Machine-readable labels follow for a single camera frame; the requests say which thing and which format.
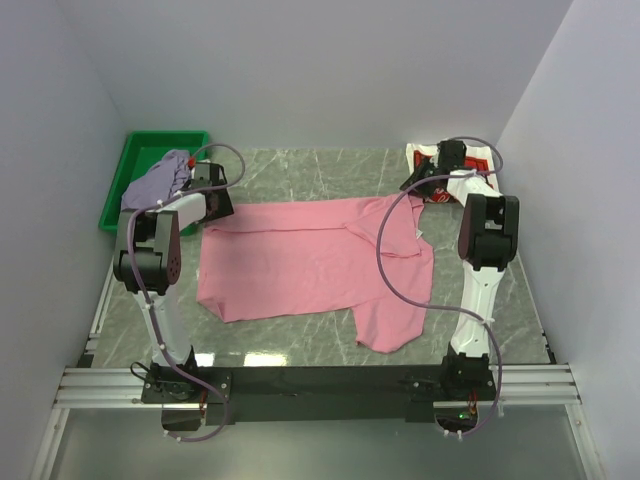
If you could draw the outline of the lavender t-shirt in bin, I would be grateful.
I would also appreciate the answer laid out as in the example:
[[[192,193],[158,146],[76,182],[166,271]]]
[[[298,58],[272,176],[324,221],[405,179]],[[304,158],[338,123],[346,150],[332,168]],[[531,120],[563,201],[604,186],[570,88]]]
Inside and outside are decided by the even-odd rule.
[[[163,202],[181,190],[191,178],[191,154],[172,149],[143,176],[131,182],[121,196],[121,209],[141,209]]]

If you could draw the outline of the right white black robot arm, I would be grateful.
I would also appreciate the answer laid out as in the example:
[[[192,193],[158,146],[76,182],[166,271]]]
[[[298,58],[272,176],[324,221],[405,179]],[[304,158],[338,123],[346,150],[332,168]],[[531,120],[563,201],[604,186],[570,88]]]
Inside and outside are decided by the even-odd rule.
[[[490,322],[499,284],[518,246],[520,202],[505,195],[489,177],[502,166],[479,167],[467,162],[467,143],[497,149],[477,137],[457,136],[440,141],[433,155],[416,161],[401,189],[423,200],[438,192],[463,208],[458,255],[463,267],[463,293],[458,321],[442,361],[439,387],[449,399],[475,399],[496,388],[490,372]]]

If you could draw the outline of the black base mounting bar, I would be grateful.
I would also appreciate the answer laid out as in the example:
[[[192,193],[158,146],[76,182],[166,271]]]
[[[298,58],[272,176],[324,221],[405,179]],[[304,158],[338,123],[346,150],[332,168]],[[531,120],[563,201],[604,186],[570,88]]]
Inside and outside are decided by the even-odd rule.
[[[207,424],[402,419],[435,421],[439,402],[492,401],[489,369],[469,374],[437,365],[200,367],[197,382],[154,366],[143,382],[143,405],[193,405]]]

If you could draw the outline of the folded red white Coca-Cola t-shirt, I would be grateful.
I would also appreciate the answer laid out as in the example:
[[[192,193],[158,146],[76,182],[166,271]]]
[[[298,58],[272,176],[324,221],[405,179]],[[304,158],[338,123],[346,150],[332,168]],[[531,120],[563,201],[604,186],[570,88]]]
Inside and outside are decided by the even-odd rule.
[[[472,146],[465,143],[465,158],[462,163],[454,162],[449,166],[439,166],[440,145],[421,145],[408,143],[405,148],[406,159],[409,165],[409,177],[401,184],[400,189],[405,190],[415,182],[426,177],[446,175],[453,170],[488,171],[493,170],[494,155],[488,146]],[[454,198],[448,193],[447,180],[432,181],[421,185],[411,192],[411,195],[422,198],[430,203],[449,203]]]

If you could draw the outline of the green plastic bin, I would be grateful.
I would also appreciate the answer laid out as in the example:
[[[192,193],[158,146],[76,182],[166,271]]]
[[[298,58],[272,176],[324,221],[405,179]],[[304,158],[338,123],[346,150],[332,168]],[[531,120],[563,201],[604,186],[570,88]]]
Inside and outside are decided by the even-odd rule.
[[[132,132],[107,195],[99,228],[115,234],[121,210],[121,197],[129,184],[142,177],[170,150],[187,150],[190,154],[206,145],[210,135],[202,130],[142,130]]]

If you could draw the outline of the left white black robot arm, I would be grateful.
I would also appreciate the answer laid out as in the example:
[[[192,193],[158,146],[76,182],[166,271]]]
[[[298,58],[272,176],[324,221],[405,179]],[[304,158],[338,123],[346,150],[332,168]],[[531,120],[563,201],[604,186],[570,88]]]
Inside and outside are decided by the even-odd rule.
[[[191,161],[189,173],[173,195],[126,208],[118,220],[113,274],[139,306],[153,348],[143,378],[145,403],[166,397],[178,402],[200,397],[226,401],[228,381],[217,385],[214,370],[197,364],[174,286],[182,270],[181,231],[230,215],[230,183],[224,168],[211,161]]]

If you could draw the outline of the pink t-shirt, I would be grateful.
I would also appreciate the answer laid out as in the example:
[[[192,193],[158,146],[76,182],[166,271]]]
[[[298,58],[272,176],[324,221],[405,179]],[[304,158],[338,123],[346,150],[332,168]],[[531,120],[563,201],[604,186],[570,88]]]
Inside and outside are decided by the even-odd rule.
[[[226,323],[350,309],[356,341],[391,353],[421,336],[432,247],[414,197],[245,204],[206,227],[197,300]]]

